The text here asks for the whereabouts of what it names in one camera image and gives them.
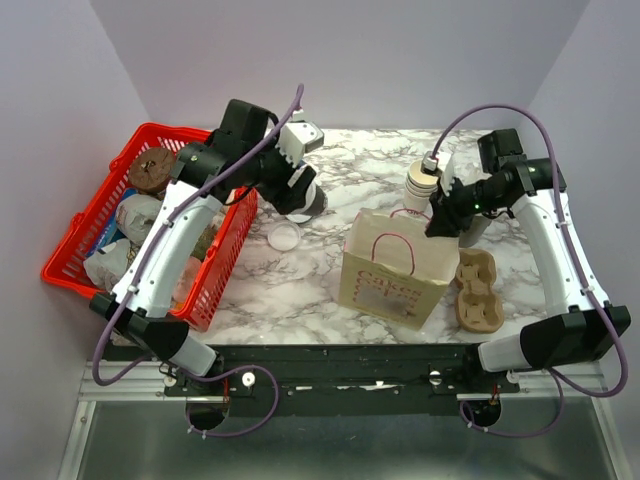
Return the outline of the black paper coffee cup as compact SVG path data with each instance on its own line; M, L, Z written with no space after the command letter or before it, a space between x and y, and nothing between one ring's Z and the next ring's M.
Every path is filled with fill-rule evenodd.
M316 217L321 215L327 207L327 197L321 187L312 181L305 193L304 205L295 210L295 215Z

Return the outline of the white plastic cup lid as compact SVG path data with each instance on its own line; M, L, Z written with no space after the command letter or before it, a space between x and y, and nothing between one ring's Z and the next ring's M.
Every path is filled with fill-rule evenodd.
M311 221L314 216L305 214L305 213L292 213L285 216L288 221L291 221L295 224L305 224Z

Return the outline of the pink and cream paper bag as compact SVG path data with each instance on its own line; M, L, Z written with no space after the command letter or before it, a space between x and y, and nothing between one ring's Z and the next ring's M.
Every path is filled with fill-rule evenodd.
M362 209L346 237L337 303L422 328L459 264L457 238L425 235L422 218Z

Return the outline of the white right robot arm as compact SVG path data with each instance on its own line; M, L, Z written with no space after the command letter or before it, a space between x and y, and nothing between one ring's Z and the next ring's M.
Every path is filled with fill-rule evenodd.
M477 357L460 367L460 379L480 392L496 372L541 370L601 359L630 326L624 306L611 304L591 270L571 223L566 183L550 158L530 159L513 129L496 130L478 141L487 178L465 185L452 159L430 197L429 237L458 238L475 218L507 210L524 231L540 274L545 319L517 334L481 343Z

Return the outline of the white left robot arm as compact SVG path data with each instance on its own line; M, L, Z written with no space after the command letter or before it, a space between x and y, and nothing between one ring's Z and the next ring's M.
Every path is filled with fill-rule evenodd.
M100 360L113 330L155 357L188 371L201 395L222 380L216 352L192 338L187 324L171 321L171 293L205 226L236 189L255 189L282 215L315 217L327 199L304 156L324 143L294 98L282 116L234 99L220 126L203 142L176 155L158 217L132 265L109 293L97 293L90 308L108 324L94 358Z

